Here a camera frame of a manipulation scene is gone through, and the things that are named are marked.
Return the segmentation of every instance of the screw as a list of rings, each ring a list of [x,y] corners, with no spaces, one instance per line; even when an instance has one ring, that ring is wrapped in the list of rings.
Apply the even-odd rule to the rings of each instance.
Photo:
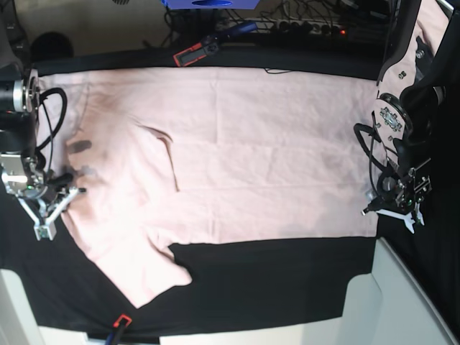
[[[421,59],[425,56],[425,52],[423,50],[417,50],[417,52],[415,53],[415,56],[417,57],[417,59]]]

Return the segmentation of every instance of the wrinkled fabric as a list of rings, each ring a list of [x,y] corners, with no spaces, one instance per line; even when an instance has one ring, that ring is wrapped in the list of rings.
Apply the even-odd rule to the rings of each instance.
[[[52,167],[88,191],[65,225],[136,307],[190,283],[172,243],[376,233],[377,217],[361,215],[369,161],[353,133],[369,124],[373,81],[148,68],[54,75],[41,87],[69,98]],[[46,105],[55,124],[59,97]]]

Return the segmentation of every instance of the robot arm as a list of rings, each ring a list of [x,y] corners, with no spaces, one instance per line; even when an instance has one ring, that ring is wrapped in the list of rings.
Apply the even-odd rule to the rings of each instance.
[[[10,47],[0,18],[0,173],[6,192],[13,195],[34,222],[37,240],[52,240],[54,221],[83,189],[71,186],[73,176],[55,177],[40,150],[52,145],[53,130],[37,147],[40,89],[37,71],[24,66]],[[65,93],[63,107],[67,106]]]

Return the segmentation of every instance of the pink cloth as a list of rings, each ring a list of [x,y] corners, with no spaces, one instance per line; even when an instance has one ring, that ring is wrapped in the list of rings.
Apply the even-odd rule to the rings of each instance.
[[[375,236],[377,216],[360,214],[369,161],[353,133],[370,121],[373,81],[149,68],[41,86],[69,98],[53,168],[71,166],[88,189],[64,222],[136,307],[190,283],[172,243]],[[59,98],[47,108],[55,124]]]

